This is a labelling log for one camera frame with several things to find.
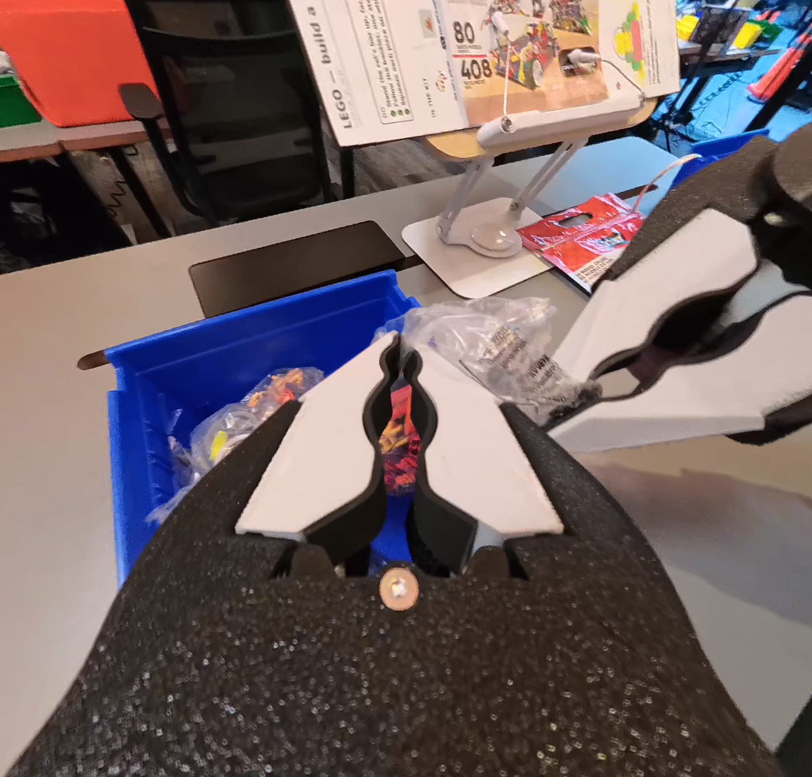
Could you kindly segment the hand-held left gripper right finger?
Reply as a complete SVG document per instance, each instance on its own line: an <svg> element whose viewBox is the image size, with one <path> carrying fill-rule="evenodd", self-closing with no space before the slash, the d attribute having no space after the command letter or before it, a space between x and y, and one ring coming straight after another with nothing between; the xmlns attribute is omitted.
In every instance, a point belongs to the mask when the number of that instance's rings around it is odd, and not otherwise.
<svg viewBox="0 0 812 777"><path fill-rule="evenodd" d="M411 350L404 376L421 441L413 524L440 567L458 575L483 547L563 534L495 395L429 347Z"/></svg>

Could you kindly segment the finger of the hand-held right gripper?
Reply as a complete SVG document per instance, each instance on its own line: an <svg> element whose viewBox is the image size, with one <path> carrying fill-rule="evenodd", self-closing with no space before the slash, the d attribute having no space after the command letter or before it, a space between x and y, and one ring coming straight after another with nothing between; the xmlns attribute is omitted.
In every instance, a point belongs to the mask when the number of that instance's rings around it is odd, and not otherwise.
<svg viewBox="0 0 812 777"><path fill-rule="evenodd" d="M649 385L551 423L570 451L710 436L762 446L811 423L811 296L795 291L728 325Z"/></svg>
<svg viewBox="0 0 812 777"><path fill-rule="evenodd" d="M597 379L638 356L680 309L736 291L759 260L746 224L706 209L618 277L605 274L553 360L576 381Z"/></svg>

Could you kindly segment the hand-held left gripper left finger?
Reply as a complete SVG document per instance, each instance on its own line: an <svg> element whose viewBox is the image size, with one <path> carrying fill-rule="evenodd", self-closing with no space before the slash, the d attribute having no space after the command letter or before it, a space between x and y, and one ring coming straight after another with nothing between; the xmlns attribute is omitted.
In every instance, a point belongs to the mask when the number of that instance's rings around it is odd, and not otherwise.
<svg viewBox="0 0 812 777"><path fill-rule="evenodd" d="M291 403L292 420L236 534L308 543L345 563L387 516L380 437L392 417L401 336L390 331Z"/></svg>

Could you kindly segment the clear bag with wheels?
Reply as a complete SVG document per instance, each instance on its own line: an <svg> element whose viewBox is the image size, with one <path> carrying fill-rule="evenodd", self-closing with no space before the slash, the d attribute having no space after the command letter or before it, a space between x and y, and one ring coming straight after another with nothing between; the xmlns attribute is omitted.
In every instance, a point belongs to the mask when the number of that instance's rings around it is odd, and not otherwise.
<svg viewBox="0 0 812 777"><path fill-rule="evenodd" d="M146 523L163 524L189 490L279 407L278 404L257 407L243 403L229 404L202 421L192 431L188 447L170 436L168 443L176 492L147 515Z"/></svg>

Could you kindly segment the colourful printed toy package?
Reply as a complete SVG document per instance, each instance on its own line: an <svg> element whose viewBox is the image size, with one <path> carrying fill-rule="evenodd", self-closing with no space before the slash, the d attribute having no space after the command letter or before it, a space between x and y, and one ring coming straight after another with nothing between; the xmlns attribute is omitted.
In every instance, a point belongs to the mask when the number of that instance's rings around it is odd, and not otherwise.
<svg viewBox="0 0 812 777"><path fill-rule="evenodd" d="M644 220L637 206L607 193L543 216L518 234L526 249L591 294Z"/></svg>

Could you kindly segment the clear bag of colourful connectors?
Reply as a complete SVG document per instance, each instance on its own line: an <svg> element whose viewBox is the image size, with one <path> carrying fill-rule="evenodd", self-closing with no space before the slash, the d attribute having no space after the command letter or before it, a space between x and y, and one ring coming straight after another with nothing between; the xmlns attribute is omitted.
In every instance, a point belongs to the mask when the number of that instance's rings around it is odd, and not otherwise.
<svg viewBox="0 0 812 777"><path fill-rule="evenodd" d="M405 377L415 346L439 354L540 426L602 397L599 382L578 382L549 355L554 313L549 299L488 297L412 308L376 329L373 342L396 331L402 343L400 374L391 387L391 419L379 439L388 496L410 496L417 484L423 428L414 423L420 405L413 403L413 388Z"/></svg>

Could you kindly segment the blue plastic bin with sticker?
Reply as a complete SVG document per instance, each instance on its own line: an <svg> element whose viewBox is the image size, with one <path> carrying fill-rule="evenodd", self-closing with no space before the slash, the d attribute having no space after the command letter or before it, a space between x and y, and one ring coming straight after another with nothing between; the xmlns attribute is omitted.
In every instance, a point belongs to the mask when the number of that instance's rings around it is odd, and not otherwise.
<svg viewBox="0 0 812 777"><path fill-rule="evenodd" d="M157 530L148 515L180 489L169 437L187 445L206 417L280 368L333 373L419 305L389 270L107 349L116 375L107 416L118 587Z"/></svg>

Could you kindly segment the orange traffic cone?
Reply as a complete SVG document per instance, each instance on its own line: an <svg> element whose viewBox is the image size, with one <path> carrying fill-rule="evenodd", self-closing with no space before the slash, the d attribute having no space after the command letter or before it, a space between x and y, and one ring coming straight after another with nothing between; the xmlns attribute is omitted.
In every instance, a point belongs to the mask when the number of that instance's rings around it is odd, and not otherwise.
<svg viewBox="0 0 812 777"><path fill-rule="evenodd" d="M784 54L778 58L764 75L748 85L749 99L760 104L768 102L801 60L810 41L811 27L808 27L787 47Z"/></svg>

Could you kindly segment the dark printed box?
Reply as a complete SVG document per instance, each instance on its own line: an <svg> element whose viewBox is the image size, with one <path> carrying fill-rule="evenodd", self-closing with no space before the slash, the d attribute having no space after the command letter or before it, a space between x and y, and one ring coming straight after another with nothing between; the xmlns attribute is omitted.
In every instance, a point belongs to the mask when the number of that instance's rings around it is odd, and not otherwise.
<svg viewBox="0 0 812 777"><path fill-rule="evenodd" d="M734 41L749 17L749 11L738 7L705 5L696 12L697 21L688 41L692 44L724 46Z"/></svg>

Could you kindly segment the white book stand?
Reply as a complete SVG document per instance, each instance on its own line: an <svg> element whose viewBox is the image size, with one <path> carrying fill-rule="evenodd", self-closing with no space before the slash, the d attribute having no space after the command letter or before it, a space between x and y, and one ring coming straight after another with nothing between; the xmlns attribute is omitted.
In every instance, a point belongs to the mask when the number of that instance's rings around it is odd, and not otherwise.
<svg viewBox="0 0 812 777"><path fill-rule="evenodd" d="M572 156L593 135L631 127L653 97L672 88L678 76L673 17L664 29L642 8L625 0L616 8L605 0L599 11L598 53L574 50L578 67L599 64L608 89L606 100L567 110L503 114L468 128L449 59L425 74L431 130L428 139L443 156L468 160L451 200L436 217L403 229L404 242L456 294L466 299L493 295L545 272L518 230L538 217L530 206ZM512 197L472 203L481 177L498 157L558 143L554 155Z"/></svg>

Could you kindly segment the black table inset panel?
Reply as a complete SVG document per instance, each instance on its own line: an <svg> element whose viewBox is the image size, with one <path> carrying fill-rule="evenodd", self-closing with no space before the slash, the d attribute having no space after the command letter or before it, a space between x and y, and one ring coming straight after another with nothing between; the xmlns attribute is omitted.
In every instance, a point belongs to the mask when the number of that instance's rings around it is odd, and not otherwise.
<svg viewBox="0 0 812 777"><path fill-rule="evenodd" d="M188 274L209 318L397 270L406 258L379 224L365 221L194 264Z"/></svg>

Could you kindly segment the black mesh office chair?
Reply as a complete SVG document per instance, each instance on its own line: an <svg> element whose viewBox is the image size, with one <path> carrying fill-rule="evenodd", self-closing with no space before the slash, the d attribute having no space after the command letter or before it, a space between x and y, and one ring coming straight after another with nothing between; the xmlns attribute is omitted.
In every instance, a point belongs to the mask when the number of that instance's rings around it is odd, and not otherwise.
<svg viewBox="0 0 812 777"><path fill-rule="evenodd" d="M124 0L154 80L121 83L179 202L211 226L335 201L288 0Z"/></svg>

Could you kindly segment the white printed instruction sheet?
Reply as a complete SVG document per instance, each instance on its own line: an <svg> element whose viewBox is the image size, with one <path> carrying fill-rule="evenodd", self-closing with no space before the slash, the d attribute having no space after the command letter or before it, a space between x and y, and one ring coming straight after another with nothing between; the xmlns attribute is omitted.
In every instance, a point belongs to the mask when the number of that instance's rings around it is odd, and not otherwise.
<svg viewBox="0 0 812 777"><path fill-rule="evenodd" d="M625 0L608 0L612 9ZM675 0L640 0L660 29ZM289 0L322 103L342 147L427 136L427 72L438 68L445 42L437 0Z"/></svg>

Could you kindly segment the grey background table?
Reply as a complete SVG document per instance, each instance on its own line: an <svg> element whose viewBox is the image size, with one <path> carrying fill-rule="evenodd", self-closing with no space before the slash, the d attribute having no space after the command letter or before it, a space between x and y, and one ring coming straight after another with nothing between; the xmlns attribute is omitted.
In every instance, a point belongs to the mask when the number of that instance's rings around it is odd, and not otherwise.
<svg viewBox="0 0 812 777"><path fill-rule="evenodd" d="M167 239L174 232L159 214L124 152L126 147L144 142L149 142L149 136L138 121L61 128L42 120L2 128L1 163L45 159L70 152L101 153L115 165L157 238Z"/></svg>

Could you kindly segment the orange plastic bin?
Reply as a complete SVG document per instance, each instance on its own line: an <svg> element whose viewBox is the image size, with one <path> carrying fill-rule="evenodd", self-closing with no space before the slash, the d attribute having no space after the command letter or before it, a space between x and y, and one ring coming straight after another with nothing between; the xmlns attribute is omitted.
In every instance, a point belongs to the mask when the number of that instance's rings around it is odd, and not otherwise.
<svg viewBox="0 0 812 777"><path fill-rule="evenodd" d="M157 94L125 0L1 0L1 49L34 108L60 128L130 120L121 84Z"/></svg>

